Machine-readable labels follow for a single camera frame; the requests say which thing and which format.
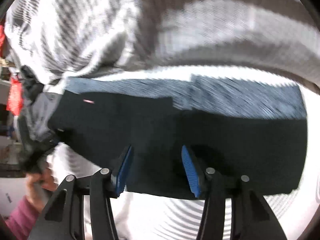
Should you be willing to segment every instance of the black fabric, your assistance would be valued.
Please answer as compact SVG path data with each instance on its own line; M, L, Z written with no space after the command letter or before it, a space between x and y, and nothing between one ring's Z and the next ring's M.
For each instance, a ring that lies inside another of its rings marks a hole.
M28 66L22 66L20 69L21 83L23 87L23 96L25 99L34 102L37 96L42 92L44 84L40 83L35 74Z
M64 130L65 143L101 167L112 168L132 144L128 191L181 199L194 199L181 161L183 144L222 174L248 175L264 195L297 188L307 147L305 119L225 117L176 109L171 98L99 92L65 91L49 127Z

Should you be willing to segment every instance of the white patterned fabric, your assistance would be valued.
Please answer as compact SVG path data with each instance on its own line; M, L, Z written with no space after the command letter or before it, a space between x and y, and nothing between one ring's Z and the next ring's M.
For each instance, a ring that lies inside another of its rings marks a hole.
M15 0L5 33L45 84L168 65L280 69L320 85L320 35L299 0Z

